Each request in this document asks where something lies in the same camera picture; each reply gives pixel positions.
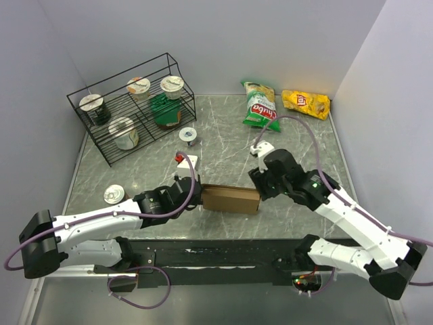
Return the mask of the brown cardboard box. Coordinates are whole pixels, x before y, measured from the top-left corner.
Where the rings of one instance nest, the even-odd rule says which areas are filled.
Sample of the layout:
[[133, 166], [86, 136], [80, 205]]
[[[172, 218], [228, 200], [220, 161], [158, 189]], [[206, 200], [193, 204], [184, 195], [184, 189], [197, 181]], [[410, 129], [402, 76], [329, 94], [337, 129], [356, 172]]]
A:
[[256, 189], [204, 184], [203, 208], [209, 211], [255, 215], [260, 205]]

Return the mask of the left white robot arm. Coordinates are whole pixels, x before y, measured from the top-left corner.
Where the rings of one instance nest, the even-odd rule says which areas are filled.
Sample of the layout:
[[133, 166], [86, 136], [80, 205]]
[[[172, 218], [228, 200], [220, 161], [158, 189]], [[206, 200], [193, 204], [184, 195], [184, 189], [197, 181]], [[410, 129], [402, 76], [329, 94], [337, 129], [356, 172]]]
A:
[[104, 235], [167, 223], [201, 203], [199, 177], [175, 177], [171, 186], [144, 191], [108, 208], [54, 217], [34, 214], [19, 235], [24, 276], [42, 278], [61, 267], [101, 265], [127, 272], [135, 256], [129, 241]]

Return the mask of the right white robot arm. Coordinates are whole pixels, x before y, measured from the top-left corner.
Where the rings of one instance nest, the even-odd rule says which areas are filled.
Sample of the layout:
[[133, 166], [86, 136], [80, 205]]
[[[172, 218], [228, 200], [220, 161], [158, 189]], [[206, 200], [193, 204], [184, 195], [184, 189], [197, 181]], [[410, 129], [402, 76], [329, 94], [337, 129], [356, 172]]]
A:
[[389, 299], [402, 297], [426, 254], [426, 244], [399, 238], [327, 174], [316, 169], [304, 171], [287, 150], [260, 142], [251, 146], [250, 153], [258, 159], [258, 167], [248, 174], [262, 200], [288, 196], [334, 223], [358, 244], [349, 247], [307, 235], [296, 252], [300, 268], [341, 269], [368, 280]]

